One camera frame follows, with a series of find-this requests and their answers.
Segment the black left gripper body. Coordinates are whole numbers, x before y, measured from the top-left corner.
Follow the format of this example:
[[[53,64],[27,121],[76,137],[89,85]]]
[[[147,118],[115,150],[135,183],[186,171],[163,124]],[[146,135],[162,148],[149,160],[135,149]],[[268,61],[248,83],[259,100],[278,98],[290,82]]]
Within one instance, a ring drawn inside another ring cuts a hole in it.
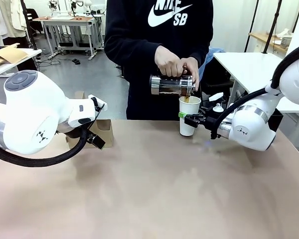
[[[65,135],[68,136],[69,138],[87,138],[88,134],[88,126],[89,124],[83,124],[79,127],[71,129],[69,132],[66,132]]]

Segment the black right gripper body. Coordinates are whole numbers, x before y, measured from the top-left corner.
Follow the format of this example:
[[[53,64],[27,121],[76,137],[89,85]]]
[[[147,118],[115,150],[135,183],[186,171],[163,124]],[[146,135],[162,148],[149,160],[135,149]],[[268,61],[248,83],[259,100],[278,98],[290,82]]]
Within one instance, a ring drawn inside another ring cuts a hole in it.
[[[221,135],[218,133],[218,128],[222,121],[223,119],[221,118],[215,119],[213,117],[206,117],[203,125],[207,130],[210,131],[211,137],[221,137]]]

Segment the person's left hand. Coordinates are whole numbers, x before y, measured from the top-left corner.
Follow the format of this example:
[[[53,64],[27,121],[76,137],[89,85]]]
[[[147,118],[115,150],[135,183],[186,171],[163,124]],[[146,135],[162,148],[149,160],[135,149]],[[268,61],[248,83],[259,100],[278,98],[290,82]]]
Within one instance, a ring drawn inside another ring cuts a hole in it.
[[[183,67],[187,71],[190,72],[192,75],[192,81],[195,84],[195,91],[198,91],[199,88],[199,69],[198,69],[198,62],[193,57],[188,58],[181,58],[181,62],[183,64]]]

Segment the person's right hand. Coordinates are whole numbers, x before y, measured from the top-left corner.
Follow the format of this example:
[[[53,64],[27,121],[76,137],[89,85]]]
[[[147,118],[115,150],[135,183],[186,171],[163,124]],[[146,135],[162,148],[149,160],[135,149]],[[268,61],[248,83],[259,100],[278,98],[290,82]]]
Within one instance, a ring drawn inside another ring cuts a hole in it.
[[[181,59],[163,46],[156,49],[154,61],[160,72],[165,76],[180,77],[183,73]]]

